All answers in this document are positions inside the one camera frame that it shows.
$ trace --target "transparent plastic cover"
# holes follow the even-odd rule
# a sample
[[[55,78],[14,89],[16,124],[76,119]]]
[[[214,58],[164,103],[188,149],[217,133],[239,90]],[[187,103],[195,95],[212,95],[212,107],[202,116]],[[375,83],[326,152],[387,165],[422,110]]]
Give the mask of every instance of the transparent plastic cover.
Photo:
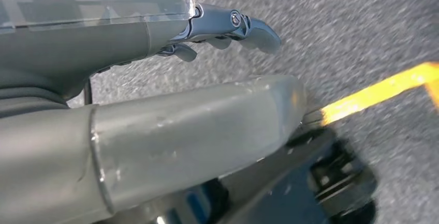
[[[188,20],[194,0],[1,0],[0,31]]]

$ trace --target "brake lever pivot bolt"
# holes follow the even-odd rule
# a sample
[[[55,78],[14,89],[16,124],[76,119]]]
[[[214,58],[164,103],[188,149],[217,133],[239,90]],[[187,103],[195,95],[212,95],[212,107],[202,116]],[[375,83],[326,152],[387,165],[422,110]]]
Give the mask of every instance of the brake lever pivot bolt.
[[[231,13],[231,20],[234,27],[239,27],[241,25],[241,17],[238,12],[233,11]]]

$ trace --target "yellow line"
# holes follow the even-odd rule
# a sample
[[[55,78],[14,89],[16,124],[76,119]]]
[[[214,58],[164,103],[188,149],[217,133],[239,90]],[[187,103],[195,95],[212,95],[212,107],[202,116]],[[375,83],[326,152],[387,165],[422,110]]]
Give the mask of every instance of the yellow line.
[[[423,63],[322,108],[322,125],[338,121],[390,99],[408,89],[424,84],[426,84],[430,96],[439,108],[439,64]]]
[[[436,105],[436,108],[439,110],[439,80],[436,80],[431,83],[426,84],[426,89],[428,94],[431,97],[431,100]]]

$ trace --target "gray metal tube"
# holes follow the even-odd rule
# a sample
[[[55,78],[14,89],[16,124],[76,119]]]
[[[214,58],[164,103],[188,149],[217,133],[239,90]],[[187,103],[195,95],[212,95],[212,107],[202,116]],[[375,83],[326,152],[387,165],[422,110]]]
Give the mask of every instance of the gray metal tube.
[[[109,218],[270,155],[305,110],[298,79],[269,76],[0,118],[0,223]]]
[[[93,144],[115,211],[255,163],[306,110],[295,77],[269,76],[96,109]]]
[[[111,216],[90,150],[91,111],[0,118],[0,223],[89,224]]]

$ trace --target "asphalt road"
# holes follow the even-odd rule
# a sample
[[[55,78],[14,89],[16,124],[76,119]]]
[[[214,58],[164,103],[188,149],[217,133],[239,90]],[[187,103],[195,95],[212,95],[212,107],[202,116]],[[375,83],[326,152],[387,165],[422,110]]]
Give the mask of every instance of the asphalt road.
[[[110,103],[251,75],[292,74],[324,106],[399,71],[439,61],[439,0],[197,1],[265,20],[281,36],[281,52],[197,45],[192,63],[153,57],[95,76],[94,100]],[[377,223],[438,222],[439,117],[423,88],[334,127],[378,174]]]

